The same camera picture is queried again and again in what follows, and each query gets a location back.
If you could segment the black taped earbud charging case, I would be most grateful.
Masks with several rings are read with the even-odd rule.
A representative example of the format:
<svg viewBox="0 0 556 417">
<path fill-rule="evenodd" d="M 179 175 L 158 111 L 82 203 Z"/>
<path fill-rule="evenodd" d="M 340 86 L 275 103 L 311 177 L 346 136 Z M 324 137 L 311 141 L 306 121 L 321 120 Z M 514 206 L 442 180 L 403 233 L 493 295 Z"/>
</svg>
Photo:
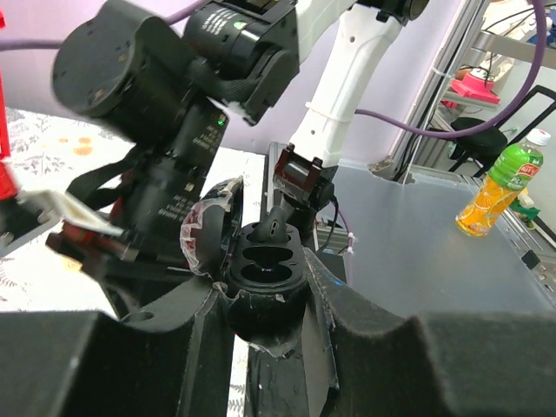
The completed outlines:
<svg viewBox="0 0 556 417">
<path fill-rule="evenodd" d="M 259 222 L 242 225 L 243 190 L 242 177 L 211 188 L 186 215 L 179 242 L 189 269 L 209 277 L 222 294 L 222 310 L 235 334 L 281 357 L 300 338 L 308 291 L 303 247 L 288 222 L 288 242 L 252 242 Z"/>
</svg>

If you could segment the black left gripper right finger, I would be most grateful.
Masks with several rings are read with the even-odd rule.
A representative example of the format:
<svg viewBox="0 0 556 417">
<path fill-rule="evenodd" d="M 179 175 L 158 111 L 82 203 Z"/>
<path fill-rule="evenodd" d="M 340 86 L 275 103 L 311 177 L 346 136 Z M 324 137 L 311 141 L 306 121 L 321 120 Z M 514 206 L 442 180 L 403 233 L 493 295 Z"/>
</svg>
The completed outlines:
<svg viewBox="0 0 556 417">
<path fill-rule="evenodd" d="M 425 313 L 407 319 L 305 252 L 303 338 L 285 360 L 251 354 L 248 416 L 552 416 L 551 314 Z"/>
</svg>

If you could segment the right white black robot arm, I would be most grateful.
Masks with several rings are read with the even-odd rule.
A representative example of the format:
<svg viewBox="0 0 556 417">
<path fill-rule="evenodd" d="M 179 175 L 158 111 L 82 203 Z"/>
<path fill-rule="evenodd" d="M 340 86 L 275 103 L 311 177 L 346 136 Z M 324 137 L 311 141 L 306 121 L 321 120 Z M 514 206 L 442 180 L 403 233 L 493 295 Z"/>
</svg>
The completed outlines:
<svg viewBox="0 0 556 417">
<path fill-rule="evenodd" d="M 67 193 L 87 210 L 111 207 L 105 228 L 67 215 L 48 246 L 114 274 L 161 268 L 219 271 L 242 222 L 242 184 L 231 208 L 194 234 L 182 224 L 198 201 L 237 105 L 257 124 L 297 76 L 302 17 L 327 29 L 349 3 L 205 1 L 182 34 L 126 1 L 108 1 L 63 41 L 52 70 L 56 99 L 132 142 L 119 162 L 78 176 Z"/>
</svg>

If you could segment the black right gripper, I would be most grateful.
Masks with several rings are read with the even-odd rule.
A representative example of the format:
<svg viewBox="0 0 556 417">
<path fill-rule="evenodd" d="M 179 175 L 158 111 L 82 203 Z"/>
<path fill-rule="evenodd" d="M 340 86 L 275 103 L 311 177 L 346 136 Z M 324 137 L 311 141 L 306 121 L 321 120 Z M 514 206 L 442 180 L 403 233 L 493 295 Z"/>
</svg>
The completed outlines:
<svg viewBox="0 0 556 417">
<path fill-rule="evenodd" d="M 159 143 L 136 145 L 118 162 L 75 178 L 69 196 L 104 217 L 107 229 L 67 219 L 47 245 L 81 263 L 98 281 L 173 281 L 190 268 L 181 226 L 199 201 L 228 118 L 212 103 L 192 104 L 180 128 Z"/>
</svg>

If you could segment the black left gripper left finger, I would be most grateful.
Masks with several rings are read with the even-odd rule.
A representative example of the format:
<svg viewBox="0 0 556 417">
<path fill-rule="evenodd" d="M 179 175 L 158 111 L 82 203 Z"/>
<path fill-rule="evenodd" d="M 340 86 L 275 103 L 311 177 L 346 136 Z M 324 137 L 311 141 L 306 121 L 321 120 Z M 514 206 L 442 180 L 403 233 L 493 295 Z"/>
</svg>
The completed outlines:
<svg viewBox="0 0 556 417">
<path fill-rule="evenodd" d="M 221 295 L 187 281 L 117 321 L 98 311 L 1 316 L 4 416 L 223 416 L 234 336 Z"/>
</svg>

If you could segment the floral patterned table mat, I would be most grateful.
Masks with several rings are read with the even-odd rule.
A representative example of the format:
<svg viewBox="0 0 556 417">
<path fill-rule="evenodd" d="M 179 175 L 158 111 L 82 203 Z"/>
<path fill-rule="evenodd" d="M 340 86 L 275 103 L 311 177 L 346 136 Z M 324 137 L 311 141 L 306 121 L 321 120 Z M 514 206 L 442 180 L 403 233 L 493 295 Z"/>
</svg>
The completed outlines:
<svg viewBox="0 0 556 417">
<path fill-rule="evenodd" d="M 26 202 L 38 203 L 48 232 L 60 231 L 63 215 L 76 216 L 62 193 L 81 174 L 117 162 L 132 145 L 94 124 L 21 109 L 7 109 L 10 167 Z M 203 191 L 226 179 L 244 181 L 245 223 L 261 212 L 263 156 L 221 148 Z M 58 255 L 45 244 L 47 233 L 25 243 L 1 260 L 1 309 L 7 311 L 101 310 L 115 312 L 99 285 L 81 272 L 77 261 Z"/>
</svg>

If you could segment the black wireless earbud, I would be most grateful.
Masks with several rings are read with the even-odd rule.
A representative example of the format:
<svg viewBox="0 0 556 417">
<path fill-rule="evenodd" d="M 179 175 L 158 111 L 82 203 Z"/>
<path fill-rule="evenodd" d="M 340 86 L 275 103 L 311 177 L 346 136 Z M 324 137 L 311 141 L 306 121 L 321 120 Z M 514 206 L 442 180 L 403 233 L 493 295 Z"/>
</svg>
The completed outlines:
<svg viewBox="0 0 556 417">
<path fill-rule="evenodd" d="M 286 212 L 274 206 L 263 221 L 254 226 L 250 240 L 261 244 L 282 244 L 288 242 Z"/>
</svg>

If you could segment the red plastic shopping basket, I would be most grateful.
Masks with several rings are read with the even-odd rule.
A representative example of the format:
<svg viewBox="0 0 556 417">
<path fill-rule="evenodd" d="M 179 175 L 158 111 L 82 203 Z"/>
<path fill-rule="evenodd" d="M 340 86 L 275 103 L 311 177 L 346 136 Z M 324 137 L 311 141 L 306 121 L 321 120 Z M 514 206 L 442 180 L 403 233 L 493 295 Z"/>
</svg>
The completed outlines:
<svg viewBox="0 0 556 417">
<path fill-rule="evenodd" d="M 3 84 L 0 83 L 0 134 L 1 134 L 1 201 L 15 198 L 18 195 L 19 187 L 14 177 L 10 165 L 10 138 L 8 131 L 8 121 L 6 115 L 6 106 L 3 94 Z"/>
</svg>

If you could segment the orange juice bottle green label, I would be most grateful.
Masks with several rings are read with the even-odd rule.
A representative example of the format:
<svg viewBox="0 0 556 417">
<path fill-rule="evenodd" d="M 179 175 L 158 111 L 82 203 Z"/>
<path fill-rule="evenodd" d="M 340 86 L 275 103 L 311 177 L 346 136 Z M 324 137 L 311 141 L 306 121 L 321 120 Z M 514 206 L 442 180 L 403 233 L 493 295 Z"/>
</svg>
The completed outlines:
<svg viewBox="0 0 556 417">
<path fill-rule="evenodd" d="M 490 233 L 501 214 L 539 173 L 544 163 L 542 148 L 552 135 L 533 129 L 521 142 L 506 147 L 486 173 L 474 198 L 455 218 L 467 235 L 483 237 Z"/>
</svg>

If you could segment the pink object in background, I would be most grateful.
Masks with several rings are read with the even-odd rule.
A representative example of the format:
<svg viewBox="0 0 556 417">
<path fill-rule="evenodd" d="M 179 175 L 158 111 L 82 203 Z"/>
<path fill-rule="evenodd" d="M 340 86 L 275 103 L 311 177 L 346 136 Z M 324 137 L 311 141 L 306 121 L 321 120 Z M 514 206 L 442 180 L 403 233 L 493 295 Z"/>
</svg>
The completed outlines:
<svg viewBox="0 0 556 417">
<path fill-rule="evenodd" d="M 493 93 L 493 87 L 493 78 L 484 69 L 473 69 L 461 80 L 454 79 L 451 83 L 451 88 L 460 96 L 498 104 L 500 98 Z"/>
</svg>

